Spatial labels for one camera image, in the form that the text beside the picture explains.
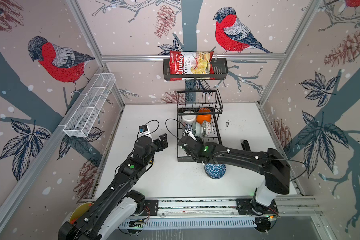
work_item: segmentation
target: orange bowl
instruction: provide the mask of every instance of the orange bowl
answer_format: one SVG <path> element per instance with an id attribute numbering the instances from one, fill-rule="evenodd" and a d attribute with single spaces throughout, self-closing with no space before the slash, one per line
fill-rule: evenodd
<path id="1" fill-rule="evenodd" d="M 211 110 L 208 108 L 200 108 L 199 109 L 199 113 L 210 113 Z M 207 121 L 210 122 L 212 118 L 211 114 L 205 114 L 205 115 L 197 115 L 196 116 L 196 121 L 200 124 L 203 124 L 203 121 Z"/>

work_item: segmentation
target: red chip bag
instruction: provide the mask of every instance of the red chip bag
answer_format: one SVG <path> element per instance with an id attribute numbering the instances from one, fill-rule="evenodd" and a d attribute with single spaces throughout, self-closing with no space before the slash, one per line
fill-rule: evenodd
<path id="1" fill-rule="evenodd" d="M 213 51 L 211 52 L 180 52 L 170 51 L 169 66 L 171 74 L 183 75 L 183 74 L 208 74 L 213 73 L 211 67 L 211 60 Z M 189 80 L 193 78 L 171 78 L 170 81 L 177 80 Z"/>

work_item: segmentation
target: black wire dish rack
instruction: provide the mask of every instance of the black wire dish rack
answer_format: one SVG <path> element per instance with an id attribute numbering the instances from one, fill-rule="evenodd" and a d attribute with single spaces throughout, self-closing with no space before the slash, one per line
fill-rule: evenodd
<path id="1" fill-rule="evenodd" d="M 203 142 L 221 143 L 221 137 L 217 120 L 223 112 L 223 102 L 219 90 L 186 90 L 177 91 L 177 137 L 180 139 L 183 136 L 182 116 L 184 115 L 204 115 L 206 113 L 199 113 L 201 108 L 208 108 L 212 115 L 211 125 L 213 127 L 212 133 L 209 137 L 202 137 Z M 192 157 L 188 156 L 185 151 L 177 146 L 177 161 L 178 162 L 192 162 Z"/>

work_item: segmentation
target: white wire mesh basket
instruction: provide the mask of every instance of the white wire mesh basket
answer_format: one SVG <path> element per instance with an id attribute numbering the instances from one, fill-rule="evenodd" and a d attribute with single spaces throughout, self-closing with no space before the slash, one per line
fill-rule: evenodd
<path id="1" fill-rule="evenodd" d="M 112 73 L 101 73 L 64 127 L 69 137 L 87 137 L 108 94 L 115 84 Z"/>

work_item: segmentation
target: white table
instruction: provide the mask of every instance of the white table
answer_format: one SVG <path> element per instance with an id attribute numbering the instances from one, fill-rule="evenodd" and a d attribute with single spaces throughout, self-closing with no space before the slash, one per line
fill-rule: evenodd
<path id="1" fill-rule="evenodd" d="M 106 165 L 101 175 L 95 198 L 98 198 L 114 178 L 115 168 L 125 161 L 132 151 L 138 128 L 156 119 L 160 126 L 152 134 L 168 134 L 168 148 L 155 154 L 152 168 L 146 172 L 132 189 L 147 198 L 159 197 L 222 197 L 252 195 L 264 176 L 240 167 L 226 166 L 221 179 L 209 178 L 202 164 L 177 162 L 177 139 L 167 132 L 165 120 L 176 119 L 175 104 L 126 105 L 112 143 Z M 176 135 L 176 121 L 167 122 L 168 129 Z M 221 141 L 224 146 L 242 149 L 240 141 L 248 140 L 252 151 L 275 148 L 269 132 L 254 103 L 224 103 L 218 119 Z M 151 122 L 151 131 L 157 122 Z M 289 194 L 296 194 L 290 184 Z"/>

